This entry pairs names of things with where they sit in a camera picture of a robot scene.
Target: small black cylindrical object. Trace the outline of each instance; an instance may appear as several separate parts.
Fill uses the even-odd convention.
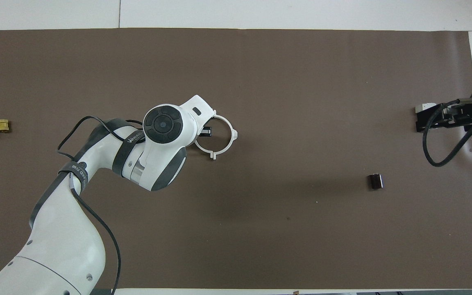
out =
[[[384,182],[382,181],[382,174],[372,174],[369,175],[369,180],[371,181],[372,189],[384,188]]]

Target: round black button panel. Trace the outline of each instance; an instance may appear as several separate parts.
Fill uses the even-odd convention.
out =
[[[152,141],[169,143],[178,138],[182,127],[180,112],[171,106],[162,106],[147,114],[143,129]]]

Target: white ring bracket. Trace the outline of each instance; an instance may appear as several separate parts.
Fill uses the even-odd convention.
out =
[[[236,131],[236,130],[232,127],[232,125],[231,125],[231,123],[229,122],[229,120],[225,119],[225,117],[223,117],[223,116],[220,116],[220,115],[216,114],[216,111],[215,111],[215,115],[212,116],[211,119],[218,119],[218,120],[221,120],[221,121],[227,123],[227,125],[228,125],[229,128],[231,129],[231,140],[229,140],[229,144],[227,144],[227,146],[226,146],[223,150],[214,152],[214,151],[210,151],[210,150],[208,150],[208,149],[204,149],[202,146],[200,146],[200,144],[198,143],[197,140],[196,140],[194,143],[195,143],[195,145],[196,145],[197,147],[199,147],[200,150],[204,151],[205,153],[210,154],[210,158],[211,158],[211,159],[216,160],[216,155],[225,153],[225,152],[231,147],[232,142],[238,138],[238,131]]]

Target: white floor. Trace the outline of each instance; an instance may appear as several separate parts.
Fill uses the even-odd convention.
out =
[[[117,27],[470,31],[472,0],[0,0],[0,30]],[[296,290],[123,289],[117,294],[287,294]],[[337,293],[361,290],[300,290]]]

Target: velcro strap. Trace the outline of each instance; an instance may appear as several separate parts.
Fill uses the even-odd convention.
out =
[[[74,162],[74,161],[70,161],[68,162],[67,164],[65,164],[65,166],[63,166],[63,168],[61,168],[59,171],[58,171],[58,174],[60,172],[72,172],[75,177],[77,177],[77,179],[79,179],[79,182],[81,183],[81,192],[83,192],[83,190],[85,189],[87,183],[89,183],[89,175],[88,173],[86,172],[85,170],[85,166],[77,163],[77,162]]]
[[[112,171],[119,176],[123,177],[123,166],[127,161],[127,158],[131,154],[132,149],[136,144],[142,140],[144,137],[144,133],[142,130],[136,130],[131,133],[131,135],[127,136],[123,143],[116,153],[116,157],[114,158],[114,162],[112,163]]]

